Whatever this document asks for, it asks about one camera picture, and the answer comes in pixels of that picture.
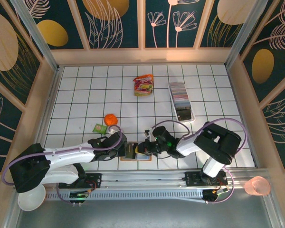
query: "snack bag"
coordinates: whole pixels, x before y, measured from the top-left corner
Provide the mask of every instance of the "snack bag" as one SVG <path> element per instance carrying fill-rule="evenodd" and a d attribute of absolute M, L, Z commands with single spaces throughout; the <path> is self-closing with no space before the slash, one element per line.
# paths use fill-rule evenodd
<path fill-rule="evenodd" d="M 134 95 L 135 96 L 148 96 L 153 90 L 153 75 L 143 75 L 136 77 L 133 80 Z"/>

